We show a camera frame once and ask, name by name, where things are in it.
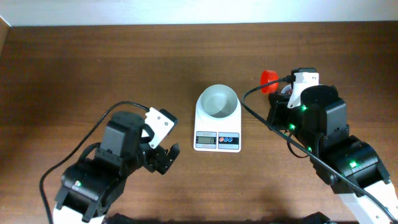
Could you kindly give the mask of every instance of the wood grain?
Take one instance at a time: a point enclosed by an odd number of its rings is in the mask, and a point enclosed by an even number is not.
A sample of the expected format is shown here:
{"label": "wood grain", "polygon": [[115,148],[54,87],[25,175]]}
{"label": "wood grain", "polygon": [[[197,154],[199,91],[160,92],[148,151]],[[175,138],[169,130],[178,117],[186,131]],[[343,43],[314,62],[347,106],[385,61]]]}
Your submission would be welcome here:
{"label": "wood grain", "polygon": [[1,56],[2,47],[4,45],[4,42],[6,41],[6,37],[7,37],[9,28],[10,27],[8,26],[6,21],[4,21],[0,17],[0,56]]}
{"label": "wood grain", "polygon": [[[265,69],[285,76],[316,67],[346,101],[351,133],[377,150],[398,183],[397,36],[397,22],[13,27],[0,59],[2,223],[46,222],[40,176],[121,100],[173,113],[180,123],[162,145],[179,142],[181,154],[165,176],[145,169],[130,176],[110,214],[273,220],[321,211],[352,220],[308,159],[296,159],[246,111],[239,154],[194,151],[195,103],[216,83],[242,96]],[[269,110],[260,93],[248,105],[263,116]],[[100,141],[103,128],[84,146]],[[47,178],[51,207],[62,172],[76,159]]]}

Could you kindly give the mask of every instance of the kitchen scale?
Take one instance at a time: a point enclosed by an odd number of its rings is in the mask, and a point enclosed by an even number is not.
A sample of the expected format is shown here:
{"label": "kitchen scale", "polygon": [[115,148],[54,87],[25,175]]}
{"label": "kitchen scale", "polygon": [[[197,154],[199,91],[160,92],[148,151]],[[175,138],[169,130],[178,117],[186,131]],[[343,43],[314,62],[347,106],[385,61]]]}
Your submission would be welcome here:
{"label": "kitchen scale", "polygon": [[193,148],[196,151],[239,152],[242,109],[236,93],[226,85],[212,85],[199,97]]}

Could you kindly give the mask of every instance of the green light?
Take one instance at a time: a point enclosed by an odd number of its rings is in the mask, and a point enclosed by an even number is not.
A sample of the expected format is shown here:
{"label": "green light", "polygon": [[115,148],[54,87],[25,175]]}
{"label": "green light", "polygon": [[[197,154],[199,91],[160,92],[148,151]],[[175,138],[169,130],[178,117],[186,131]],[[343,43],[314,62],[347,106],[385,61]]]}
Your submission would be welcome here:
{"label": "green light", "polygon": [[354,168],[357,166],[357,163],[355,161],[350,162],[349,166],[351,166],[351,168]]}
{"label": "green light", "polygon": [[80,186],[81,186],[81,182],[80,182],[79,180],[76,180],[75,186],[76,186],[76,187],[80,187]]}

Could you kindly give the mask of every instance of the red object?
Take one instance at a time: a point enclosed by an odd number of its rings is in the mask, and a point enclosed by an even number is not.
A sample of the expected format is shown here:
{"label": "red object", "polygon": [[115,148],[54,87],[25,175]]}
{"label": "red object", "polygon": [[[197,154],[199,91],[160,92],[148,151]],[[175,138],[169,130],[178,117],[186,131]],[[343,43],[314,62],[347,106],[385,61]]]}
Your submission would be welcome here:
{"label": "red object", "polygon": [[[272,70],[265,70],[261,74],[261,85],[267,84],[269,82],[278,80],[278,74]],[[278,89],[279,83],[274,83],[270,86],[264,87],[261,89],[263,94],[273,93]]]}

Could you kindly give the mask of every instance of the white wall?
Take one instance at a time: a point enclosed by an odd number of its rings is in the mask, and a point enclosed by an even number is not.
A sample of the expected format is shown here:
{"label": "white wall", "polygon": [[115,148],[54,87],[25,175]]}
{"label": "white wall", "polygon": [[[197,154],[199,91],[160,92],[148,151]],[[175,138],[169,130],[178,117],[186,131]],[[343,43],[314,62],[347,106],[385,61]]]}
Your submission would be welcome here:
{"label": "white wall", "polygon": [[12,26],[398,20],[398,0],[0,0]]}

